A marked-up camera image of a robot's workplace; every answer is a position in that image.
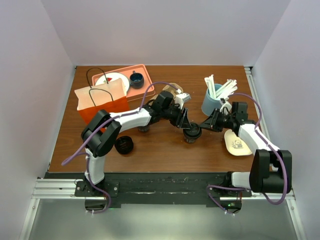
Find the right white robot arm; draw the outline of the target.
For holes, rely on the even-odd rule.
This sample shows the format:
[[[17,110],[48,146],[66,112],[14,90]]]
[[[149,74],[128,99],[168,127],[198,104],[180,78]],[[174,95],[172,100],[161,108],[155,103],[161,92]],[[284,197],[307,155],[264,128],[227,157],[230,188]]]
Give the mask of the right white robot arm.
[[[233,102],[231,113],[215,109],[200,124],[201,129],[212,132],[232,130],[254,155],[249,172],[231,172],[228,181],[223,183],[223,192],[230,197],[241,189],[256,193],[288,194],[292,189],[292,154],[272,144],[248,119],[248,105],[245,102]]]

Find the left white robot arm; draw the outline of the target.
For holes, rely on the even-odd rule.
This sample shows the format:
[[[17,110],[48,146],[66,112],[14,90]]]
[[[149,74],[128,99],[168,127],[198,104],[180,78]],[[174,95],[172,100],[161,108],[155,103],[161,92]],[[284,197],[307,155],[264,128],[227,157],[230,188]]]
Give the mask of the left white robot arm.
[[[119,133],[133,128],[147,128],[160,120],[168,120],[180,129],[191,129],[188,109],[184,107],[184,103],[190,99],[188,93],[173,96],[163,90],[151,103],[134,110],[119,113],[98,111],[81,133],[89,160],[85,171],[88,180],[86,191],[92,196],[99,196],[103,192],[105,156],[115,145]]]

